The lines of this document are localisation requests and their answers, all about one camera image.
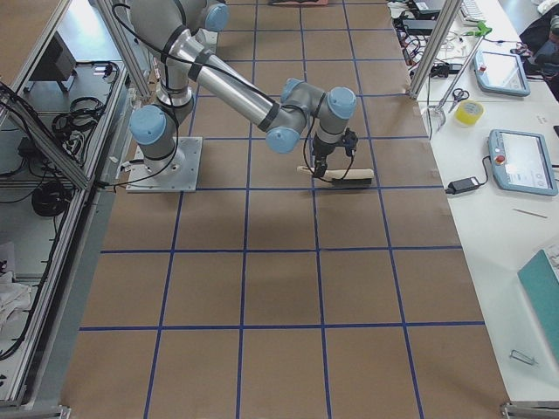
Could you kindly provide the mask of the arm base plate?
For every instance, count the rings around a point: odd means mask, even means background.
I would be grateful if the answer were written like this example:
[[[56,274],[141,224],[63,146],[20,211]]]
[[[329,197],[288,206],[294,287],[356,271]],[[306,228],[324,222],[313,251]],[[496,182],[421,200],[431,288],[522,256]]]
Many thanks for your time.
[[[202,137],[180,136],[172,160],[151,161],[144,158],[137,146],[135,159],[142,162],[131,167],[126,190],[131,193],[195,192],[202,148]]]

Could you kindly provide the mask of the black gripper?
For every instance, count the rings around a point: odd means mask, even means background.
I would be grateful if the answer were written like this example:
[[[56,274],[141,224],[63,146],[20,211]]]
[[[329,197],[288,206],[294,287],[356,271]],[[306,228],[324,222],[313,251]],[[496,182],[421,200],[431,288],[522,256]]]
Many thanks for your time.
[[[323,177],[328,169],[328,156],[337,148],[337,143],[325,142],[318,135],[313,138],[312,156],[314,158],[313,177]]]

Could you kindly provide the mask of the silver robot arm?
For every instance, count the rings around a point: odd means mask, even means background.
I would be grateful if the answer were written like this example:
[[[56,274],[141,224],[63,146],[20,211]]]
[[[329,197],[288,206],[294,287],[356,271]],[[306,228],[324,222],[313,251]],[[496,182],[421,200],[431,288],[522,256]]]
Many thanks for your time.
[[[312,134],[312,175],[322,178],[327,158],[344,148],[353,158],[358,142],[348,127],[356,96],[347,87],[329,91],[304,80],[288,79],[280,100],[261,92],[227,65],[198,39],[201,30],[219,32],[230,13],[223,1],[133,1],[115,3],[128,12],[122,27],[141,41],[172,75],[162,80],[160,100],[176,103],[189,93],[188,83],[198,83],[247,118],[265,133],[268,147],[277,153],[291,152],[303,133]]]

